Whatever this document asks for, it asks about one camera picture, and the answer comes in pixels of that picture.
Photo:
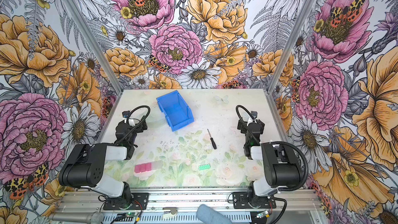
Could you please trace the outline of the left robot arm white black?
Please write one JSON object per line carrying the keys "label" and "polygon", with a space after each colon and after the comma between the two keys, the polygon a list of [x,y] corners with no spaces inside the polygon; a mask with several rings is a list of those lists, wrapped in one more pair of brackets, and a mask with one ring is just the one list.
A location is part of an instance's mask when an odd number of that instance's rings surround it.
{"label": "left robot arm white black", "polygon": [[107,175],[104,168],[108,161],[132,158],[137,148],[137,134],[148,129],[146,118],[149,114],[147,105],[130,111],[116,126],[116,141],[113,143],[76,145],[59,174],[60,185],[99,193],[112,207],[127,209],[136,204],[143,209],[142,204],[134,199],[129,184]]}

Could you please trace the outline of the aluminium corner post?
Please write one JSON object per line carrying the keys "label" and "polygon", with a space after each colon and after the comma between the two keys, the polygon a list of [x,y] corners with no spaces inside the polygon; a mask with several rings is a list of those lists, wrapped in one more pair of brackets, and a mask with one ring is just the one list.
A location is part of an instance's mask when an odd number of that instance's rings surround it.
{"label": "aluminium corner post", "polygon": [[114,74],[110,64],[108,63],[107,59],[105,58],[102,49],[97,42],[96,38],[94,37],[93,32],[91,31],[87,21],[83,13],[80,11],[80,7],[78,6],[76,0],[61,0],[64,3],[64,6],[67,8],[68,13],[70,13],[71,17],[74,19],[75,23],[79,27],[80,31],[83,34],[84,39],[88,42],[91,51],[98,59],[101,68],[104,70],[107,78],[109,79],[110,83],[112,84],[113,88],[116,91],[117,96],[121,96],[123,89],[121,84],[119,83],[116,75]]}
{"label": "aluminium corner post", "polygon": [[289,60],[293,46],[295,45],[295,42],[301,32],[301,28],[304,25],[304,23],[306,22],[306,20],[309,16],[309,13],[310,13],[312,7],[314,6],[314,4],[316,3],[316,1],[317,0],[304,0],[303,7],[301,8],[301,10],[299,11],[299,13],[297,15],[297,19],[294,23],[293,29],[290,32],[290,35],[286,42],[285,47],[283,48],[283,52],[280,56],[279,63],[277,64],[277,66],[275,68],[275,71],[271,78],[270,83],[268,84],[268,88],[267,88],[268,94],[271,94],[273,92],[274,88],[276,87],[276,84],[279,81],[280,76],[282,75],[283,69]]}

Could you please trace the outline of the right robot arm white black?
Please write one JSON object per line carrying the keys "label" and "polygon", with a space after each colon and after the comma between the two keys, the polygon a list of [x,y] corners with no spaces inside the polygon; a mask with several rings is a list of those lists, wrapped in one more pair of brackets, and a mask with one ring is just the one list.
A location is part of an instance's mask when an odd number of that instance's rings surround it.
{"label": "right robot arm white black", "polygon": [[248,186],[247,196],[240,197],[237,204],[260,208],[272,204],[272,197],[280,192],[300,189],[309,175],[308,160],[296,146],[283,141],[260,142],[265,123],[257,119],[256,112],[250,112],[245,121],[237,106],[237,129],[245,135],[244,154],[250,160],[262,161],[264,175],[253,180]]}

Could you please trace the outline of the green toy brick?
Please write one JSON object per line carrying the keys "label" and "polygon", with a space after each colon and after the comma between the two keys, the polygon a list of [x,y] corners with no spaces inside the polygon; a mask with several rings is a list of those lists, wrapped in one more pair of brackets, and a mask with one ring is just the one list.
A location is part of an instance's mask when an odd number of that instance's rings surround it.
{"label": "green toy brick", "polygon": [[198,167],[199,171],[209,170],[211,168],[210,164],[203,164]]}

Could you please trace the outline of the left aluminium corner post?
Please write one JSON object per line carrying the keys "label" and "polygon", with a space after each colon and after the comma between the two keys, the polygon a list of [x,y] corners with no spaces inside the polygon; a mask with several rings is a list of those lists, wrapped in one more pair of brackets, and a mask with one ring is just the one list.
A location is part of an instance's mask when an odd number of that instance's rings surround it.
{"label": "left aluminium corner post", "polygon": [[91,51],[98,59],[101,68],[104,70],[107,78],[109,79],[110,83],[112,84],[113,88],[116,91],[117,96],[121,96],[123,89],[121,84],[119,83],[116,75],[114,74],[110,64],[108,63],[107,59],[105,58],[102,49],[97,42],[96,38],[94,37],[93,32],[91,31],[87,21],[83,13],[80,11],[80,7],[78,6],[76,0],[61,0],[64,3],[64,6],[67,8],[68,13],[70,13],[71,17],[74,19],[75,23],[79,27],[80,31],[83,34],[84,39],[88,42]]}

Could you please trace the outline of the pink translucent block strip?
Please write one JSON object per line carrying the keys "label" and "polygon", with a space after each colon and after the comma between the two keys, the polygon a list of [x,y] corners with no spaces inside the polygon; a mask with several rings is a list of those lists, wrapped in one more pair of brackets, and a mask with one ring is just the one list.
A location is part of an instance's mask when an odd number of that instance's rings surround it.
{"label": "pink translucent block strip", "polygon": [[153,161],[148,163],[137,164],[134,168],[134,172],[137,174],[150,172],[154,170],[158,170],[163,167],[162,161]]}

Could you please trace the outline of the grey blue padded cylinder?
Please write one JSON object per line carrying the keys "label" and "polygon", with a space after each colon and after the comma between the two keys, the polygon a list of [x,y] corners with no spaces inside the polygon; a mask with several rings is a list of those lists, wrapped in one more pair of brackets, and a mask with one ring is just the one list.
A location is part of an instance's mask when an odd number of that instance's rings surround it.
{"label": "grey blue padded cylinder", "polygon": [[199,206],[196,216],[204,224],[232,224],[229,218],[205,204]]}

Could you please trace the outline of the blue plastic bin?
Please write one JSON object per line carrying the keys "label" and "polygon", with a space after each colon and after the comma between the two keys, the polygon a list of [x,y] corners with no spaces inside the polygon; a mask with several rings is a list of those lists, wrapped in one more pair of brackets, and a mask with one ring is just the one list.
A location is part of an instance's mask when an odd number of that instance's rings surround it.
{"label": "blue plastic bin", "polygon": [[173,132],[194,122],[191,108],[177,90],[158,97],[157,104]]}

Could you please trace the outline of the right aluminium corner post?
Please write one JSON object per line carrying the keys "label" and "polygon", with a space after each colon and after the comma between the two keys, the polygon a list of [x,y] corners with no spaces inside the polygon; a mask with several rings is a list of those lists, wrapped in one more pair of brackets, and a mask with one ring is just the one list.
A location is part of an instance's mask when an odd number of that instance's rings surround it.
{"label": "right aluminium corner post", "polygon": [[271,94],[273,92],[274,88],[276,87],[276,84],[279,81],[280,76],[282,75],[283,69],[289,60],[293,46],[295,45],[295,42],[301,32],[301,28],[304,25],[304,23],[306,22],[306,20],[309,16],[309,13],[310,13],[312,7],[314,6],[314,4],[316,3],[316,1],[317,0],[304,0],[303,7],[301,8],[301,10],[299,11],[299,13],[297,15],[297,19],[294,23],[293,29],[290,32],[290,35],[286,42],[285,47],[283,48],[283,52],[280,56],[279,63],[277,64],[277,66],[275,68],[275,71],[271,78],[270,83],[268,84],[268,88],[267,88],[268,94]]}

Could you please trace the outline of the aluminium front rail frame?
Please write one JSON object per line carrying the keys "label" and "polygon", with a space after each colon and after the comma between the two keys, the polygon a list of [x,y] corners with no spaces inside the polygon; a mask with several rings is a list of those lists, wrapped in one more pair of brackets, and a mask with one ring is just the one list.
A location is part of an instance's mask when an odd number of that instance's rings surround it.
{"label": "aluminium front rail frame", "polygon": [[56,213],[93,213],[104,214],[102,224],[133,224],[139,217],[140,224],[199,224],[196,213],[200,205],[205,204],[223,214],[234,224],[269,224],[281,211],[281,224],[326,224],[327,218],[317,195],[312,190],[298,190],[281,193],[277,197],[287,202],[276,201],[272,209],[234,209],[233,192],[246,192],[243,187],[227,188],[143,188],[133,189],[132,193],[149,193],[145,210],[106,211],[105,201],[99,194],[80,190],[68,192],[61,200]]}

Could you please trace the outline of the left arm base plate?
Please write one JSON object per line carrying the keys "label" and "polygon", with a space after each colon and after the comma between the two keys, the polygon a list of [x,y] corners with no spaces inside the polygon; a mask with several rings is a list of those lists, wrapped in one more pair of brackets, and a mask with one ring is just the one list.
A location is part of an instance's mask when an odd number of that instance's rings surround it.
{"label": "left arm base plate", "polygon": [[106,211],[145,210],[149,201],[149,193],[132,193],[127,199],[123,197],[110,198],[105,201]]}

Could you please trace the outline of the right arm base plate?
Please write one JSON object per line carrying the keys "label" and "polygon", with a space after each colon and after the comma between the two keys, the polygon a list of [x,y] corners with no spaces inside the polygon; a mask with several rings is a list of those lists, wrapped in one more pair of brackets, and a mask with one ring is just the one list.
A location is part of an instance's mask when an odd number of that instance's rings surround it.
{"label": "right arm base plate", "polygon": [[276,202],[268,197],[249,196],[247,192],[233,192],[232,204],[234,209],[272,209]]}

